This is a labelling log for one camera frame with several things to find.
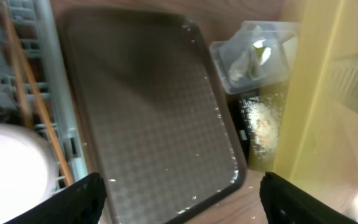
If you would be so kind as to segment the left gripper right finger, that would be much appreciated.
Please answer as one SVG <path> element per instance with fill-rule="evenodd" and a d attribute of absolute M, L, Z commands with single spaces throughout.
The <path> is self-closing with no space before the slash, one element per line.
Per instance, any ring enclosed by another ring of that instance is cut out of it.
<path fill-rule="evenodd" d="M 357 224 L 273 172 L 260 182 L 268 224 Z"/>

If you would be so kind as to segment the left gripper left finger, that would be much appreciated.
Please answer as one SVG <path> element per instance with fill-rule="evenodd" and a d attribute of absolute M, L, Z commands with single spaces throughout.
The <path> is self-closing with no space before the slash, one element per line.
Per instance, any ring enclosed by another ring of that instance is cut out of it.
<path fill-rule="evenodd" d="M 6 224 L 98 224 L 106 197 L 102 176 L 93 172 Z"/>

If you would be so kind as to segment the yellow plate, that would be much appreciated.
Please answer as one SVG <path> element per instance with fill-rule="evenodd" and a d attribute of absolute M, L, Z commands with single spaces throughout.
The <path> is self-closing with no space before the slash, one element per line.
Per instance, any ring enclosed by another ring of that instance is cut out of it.
<path fill-rule="evenodd" d="M 333 95 L 332 61 L 358 54 L 358 0 L 286 1 L 299 23 L 273 171 L 358 222 L 358 114 Z"/>

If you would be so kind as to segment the pink white bowl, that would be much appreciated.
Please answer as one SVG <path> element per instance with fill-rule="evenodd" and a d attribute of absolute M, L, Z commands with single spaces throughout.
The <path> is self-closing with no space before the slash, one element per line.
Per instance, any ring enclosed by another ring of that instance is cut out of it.
<path fill-rule="evenodd" d="M 46 139 L 22 126 L 0 123 L 0 223 L 48 200 L 58 164 Z"/>

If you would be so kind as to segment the green orange snack wrapper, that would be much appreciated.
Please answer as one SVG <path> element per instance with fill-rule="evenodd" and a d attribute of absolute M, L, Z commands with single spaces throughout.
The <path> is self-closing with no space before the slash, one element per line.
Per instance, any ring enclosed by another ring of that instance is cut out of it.
<path fill-rule="evenodd" d="M 259 80 L 263 77 L 262 66 L 272 54 L 272 49 L 265 44 L 266 40 L 257 40 L 252 44 L 252 57 L 249 64 L 248 77 L 251 80 Z"/>

